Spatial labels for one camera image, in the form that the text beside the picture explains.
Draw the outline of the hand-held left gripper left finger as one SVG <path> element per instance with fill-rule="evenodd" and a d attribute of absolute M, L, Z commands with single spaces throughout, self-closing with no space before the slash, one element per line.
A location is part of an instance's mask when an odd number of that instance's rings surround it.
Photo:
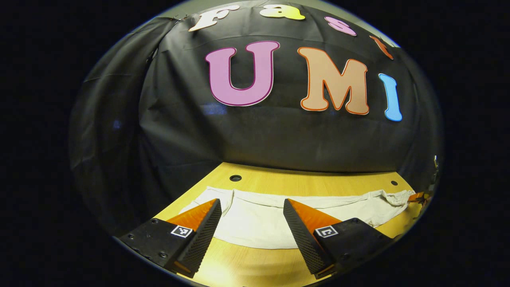
<path fill-rule="evenodd" d="M 213 199 L 168 220 L 151 218 L 118 239 L 156 265 L 193 278 L 221 216 L 221 202 Z"/>

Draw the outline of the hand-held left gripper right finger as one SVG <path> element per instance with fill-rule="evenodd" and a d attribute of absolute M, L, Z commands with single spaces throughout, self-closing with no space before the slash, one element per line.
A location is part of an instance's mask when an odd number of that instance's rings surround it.
<path fill-rule="evenodd" d="M 343 275 L 383 252 L 393 239 L 359 218 L 339 220 L 292 199 L 283 214 L 310 273 Z"/>

